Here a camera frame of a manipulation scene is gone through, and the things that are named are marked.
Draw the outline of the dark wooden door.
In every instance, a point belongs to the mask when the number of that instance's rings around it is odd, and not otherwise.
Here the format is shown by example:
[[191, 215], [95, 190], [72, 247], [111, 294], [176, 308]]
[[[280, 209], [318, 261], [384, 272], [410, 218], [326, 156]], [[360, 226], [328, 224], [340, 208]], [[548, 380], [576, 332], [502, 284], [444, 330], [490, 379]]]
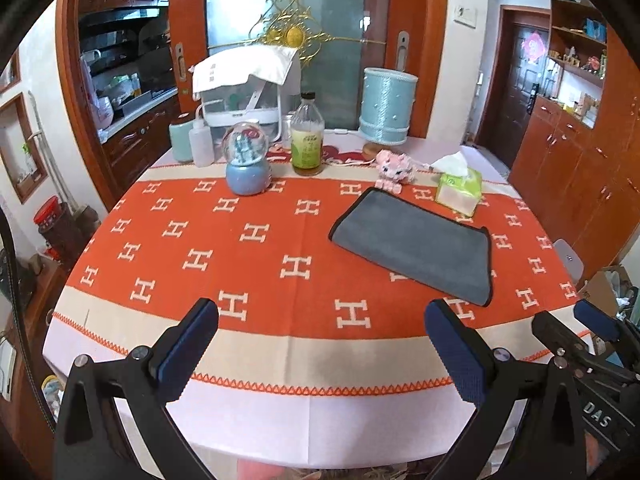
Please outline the dark wooden door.
[[547, 56], [550, 11], [502, 6], [476, 143], [512, 166], [523, 142]]

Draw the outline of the bottle with green label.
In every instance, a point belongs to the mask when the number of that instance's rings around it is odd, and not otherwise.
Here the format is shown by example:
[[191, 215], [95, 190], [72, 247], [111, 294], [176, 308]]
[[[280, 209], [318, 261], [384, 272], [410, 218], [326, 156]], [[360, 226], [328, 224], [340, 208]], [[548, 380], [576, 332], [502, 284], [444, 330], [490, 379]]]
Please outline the bottle with green label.
[[315, 99], [314, 92], [302, 92], [290, 123], [291, 164], [302, 176], [318, 174], [322, 169], [324, 119]]

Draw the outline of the white squeeze bottle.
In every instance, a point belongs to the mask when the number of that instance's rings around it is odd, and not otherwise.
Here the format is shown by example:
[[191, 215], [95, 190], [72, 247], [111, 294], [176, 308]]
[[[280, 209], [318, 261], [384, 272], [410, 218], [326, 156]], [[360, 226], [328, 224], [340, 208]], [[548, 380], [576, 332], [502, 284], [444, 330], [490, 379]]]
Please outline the white squeeze bottle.
[[216, 159], [210, 127], [204, 118], [203, 105], [199, 105], [189, 130], [193, 163], [197, 167], [210, 166]]

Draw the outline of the purple and grey towel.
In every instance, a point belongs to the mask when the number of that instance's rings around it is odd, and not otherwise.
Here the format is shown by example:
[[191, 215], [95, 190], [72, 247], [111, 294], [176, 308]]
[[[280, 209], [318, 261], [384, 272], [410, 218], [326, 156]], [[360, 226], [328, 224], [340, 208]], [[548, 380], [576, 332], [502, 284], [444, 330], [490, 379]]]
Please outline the purple and grey towel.
[[341, 248], [469, 304], [492, 299], [488, 229], [455, 222], [368, 188], [338, 218], [329, 240]]

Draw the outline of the red bucket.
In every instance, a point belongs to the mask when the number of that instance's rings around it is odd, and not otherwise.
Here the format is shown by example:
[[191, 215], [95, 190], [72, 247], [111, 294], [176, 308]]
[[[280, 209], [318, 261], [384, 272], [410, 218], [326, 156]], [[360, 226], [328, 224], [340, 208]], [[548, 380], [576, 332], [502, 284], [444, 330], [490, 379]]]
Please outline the red bucket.
[[63, 213], [58, 196], [51, 196], [35, 213], [34, 223], [39, 229], [49, 229]]

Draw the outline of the pale green cup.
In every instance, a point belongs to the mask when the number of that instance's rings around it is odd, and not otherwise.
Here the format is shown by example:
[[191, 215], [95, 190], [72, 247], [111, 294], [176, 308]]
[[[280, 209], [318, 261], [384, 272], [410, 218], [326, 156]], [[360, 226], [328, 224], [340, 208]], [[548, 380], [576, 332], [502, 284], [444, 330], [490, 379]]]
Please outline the pale green cup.
[[172, 156], [176, 162], [193, 162], [189, 132], [194, 121], [193, 113], [182, 113], [168, 127]]

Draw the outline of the green tissue box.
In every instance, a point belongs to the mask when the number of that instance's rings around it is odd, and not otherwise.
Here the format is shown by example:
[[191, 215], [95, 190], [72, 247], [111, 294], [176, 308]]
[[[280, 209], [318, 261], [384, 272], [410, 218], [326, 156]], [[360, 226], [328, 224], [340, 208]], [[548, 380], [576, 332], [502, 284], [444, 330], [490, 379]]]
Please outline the green tissue box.
[[439, 174], [436, 202], [465, 217], [473, 217], [483, 197], [482, 174], [469, 166], [460, 151], [435, 160], [431, 170]]

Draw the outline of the wooden cabinet with shelves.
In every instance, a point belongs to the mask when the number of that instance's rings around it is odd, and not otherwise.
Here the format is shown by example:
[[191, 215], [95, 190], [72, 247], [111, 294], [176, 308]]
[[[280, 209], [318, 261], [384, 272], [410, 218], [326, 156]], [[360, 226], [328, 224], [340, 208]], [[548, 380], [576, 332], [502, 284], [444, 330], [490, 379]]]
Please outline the wooden cabinet with shelves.
[[551, 0], [553, 81], [533, 106], [509, 181], [550, 240], [565, 240], [591, 278], [639, 225], [639, 69], [603, 14]]

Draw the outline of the gold ornament decoration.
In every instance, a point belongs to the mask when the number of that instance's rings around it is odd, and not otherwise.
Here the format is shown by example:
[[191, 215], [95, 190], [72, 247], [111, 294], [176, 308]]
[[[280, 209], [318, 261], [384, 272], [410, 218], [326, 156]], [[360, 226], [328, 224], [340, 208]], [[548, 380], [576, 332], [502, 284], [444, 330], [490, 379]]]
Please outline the gold ornament decoration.
[[295, 49], [303, 66], [308, 66], [330, 42], [385, 46], [380, 40], [329, 34], [305, 0], [266, 0], [266, 3], [267, 9], [250, 28], [246, 42]]

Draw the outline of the blue snow globe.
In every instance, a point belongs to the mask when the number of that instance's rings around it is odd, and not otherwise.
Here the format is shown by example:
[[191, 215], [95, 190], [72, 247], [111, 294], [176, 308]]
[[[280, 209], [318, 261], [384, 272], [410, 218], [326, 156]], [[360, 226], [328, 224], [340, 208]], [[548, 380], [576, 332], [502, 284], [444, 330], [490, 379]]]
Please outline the blue snow globe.
[[269, 188], [268, 150], [268, 136], [254, 122], [238, 122], [228, 129], [222, 139], [222, 152], [226, 160], [226, 182], [233, 194], [252, 196]]

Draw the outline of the light blue lamp shade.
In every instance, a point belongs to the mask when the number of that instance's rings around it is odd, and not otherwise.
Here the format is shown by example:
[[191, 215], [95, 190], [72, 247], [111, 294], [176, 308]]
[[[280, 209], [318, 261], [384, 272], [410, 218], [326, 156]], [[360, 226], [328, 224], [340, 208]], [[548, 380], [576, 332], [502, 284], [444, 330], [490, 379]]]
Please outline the light blue lamp shade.
[[358, 136], [366, 159], [393, 150], [408, 138], [419, 78], [413, 74], [366, 67], [363, 70]]

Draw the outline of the white sterilizer appliance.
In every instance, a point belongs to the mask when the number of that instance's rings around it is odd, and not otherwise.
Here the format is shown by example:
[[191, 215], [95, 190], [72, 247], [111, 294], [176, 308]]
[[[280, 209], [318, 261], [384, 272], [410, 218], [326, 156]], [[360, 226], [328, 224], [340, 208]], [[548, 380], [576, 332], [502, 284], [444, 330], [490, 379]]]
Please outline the white sterilizer appliance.
[[238, 122], [262, 127], [271, 143], [281, 137], [285, 105], [300, 93], [300, 58], [290, 47], [250, 44], [217, 52], [191, 68], [196, 114], [224, 131]]

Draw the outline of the pink block pig toy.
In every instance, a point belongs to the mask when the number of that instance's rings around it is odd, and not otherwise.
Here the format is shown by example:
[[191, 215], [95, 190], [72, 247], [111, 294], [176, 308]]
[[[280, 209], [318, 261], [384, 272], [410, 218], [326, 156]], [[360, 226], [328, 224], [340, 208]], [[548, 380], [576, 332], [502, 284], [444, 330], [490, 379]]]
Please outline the pink block pig toy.
[[374, 186], [379, 190], [399, 195], [404, 186], [413, 181], [413, 164], [405, 154], [389, 150], [379, 151], [375, 155], [373, 166], [378, 172]]

